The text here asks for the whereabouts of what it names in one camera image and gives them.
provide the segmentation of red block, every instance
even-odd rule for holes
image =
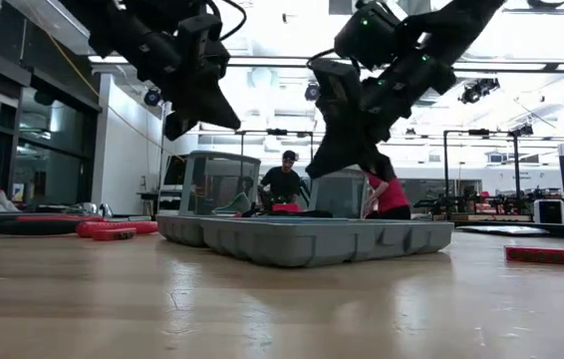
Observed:
[[[98,241],[125,240],[136,236],[135,228],[97,229],[92,232],[92,238]]]
[[[120,221],[120,222],[88,222],[84,221],[76,226],[76,233],[82,238],[89,238],[92,232],[100,229],[134,228],[136,234],[150,234],[158,231],[158,224],[154,221]]]
[[[506,260],[564,264],[564,249],[529,248],[518,246],[505,246],[504,248]]]
[[[298,203],[288,203],[288,204],[273,204],[273,210],[284,210],[289,212],[302,211],[302,207]]]

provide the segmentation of black shirt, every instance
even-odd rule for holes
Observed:
[[[271,184],[271,193],[276,197],[291,199],[300,192],[300,176],[293,170],[288,173],[283,172],[281,167],[269,170],[262,179],[262,185],[268,184]]]

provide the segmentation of black metal frame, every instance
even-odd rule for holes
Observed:
[[[521,199],[521,178],[519,177],[519,137],[511,132],[487,130],[446,130],[443,132],[443,179],[445,181],[445,197],[450,197],[450,178],[448,170],[448,134],[468,134],[490,140],[490,135],[507,135],[512,137],[514,153],[514,185],[516,199]]]
[[[240,136],[240,155],[244,156],[244,137],[246,134],[261,134],[263,136],[288,136],[288,135],[304,135],[311,138],[311,161],[313,160],[313,131],[286,131],[286,130],[243,130],[236,131],[235,135]]]

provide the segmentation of black cable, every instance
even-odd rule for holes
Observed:
[[[335,49],[329,49],[329,50],[325,50],[322,51],[316,55],[313,55],[307,62],[306,62],[306,67],[309,68],[309,70],[313,70],[313,62],[321,57],[333,54],[335,52]]]
[[[532,115],[533,117],[537,118],[539,121],[541,121],[542,123],[548,125],[549,127],[556,129],[557,127],[550,124],[549,121],[544,120],[541,116],[535,114],[534,112],[530,111],[530,109],[526,108],[525,106],[523,106],[520,102],[518,102],[516,99],[512,99],[512,101],[517,104],[521,109],[525,110],[528,112],[528,114]]]
[[[240,31],[240,29],[242,28],[242,26],[244,26],[244,24],[246,23],[246,11],[244,11],[244,9],[242,8],[242,6],[236,4],[235,2],[233,2],[233,0],[222,0],[225,3],[227,3],[228,5],[231,5],[233,8],[235,8],[237,11],[240,12],[240,14],[242,14],[242,21],[240,21],[240,23],[234,27],[231,31],[229,31],[228,33],[224,34],[224,36],[222,36],[220,38],[220,41],[224,41],[226,39],[228,39],[229,37],[233,36],[236,32]]]
[[[218,6],[215,5],[213,0],[206,0],[206,4],[211,8],[211,12],[213,13],[213,15],[215,15],[215,17],[217,17],[218,19],[220,19],[220,21],[222,21],[222,16],[220,15],[220,9],[218,9]]]

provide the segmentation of cap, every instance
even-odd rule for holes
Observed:
[[[285,151],[282,160],[297,161],[297,156],[293,151]]]

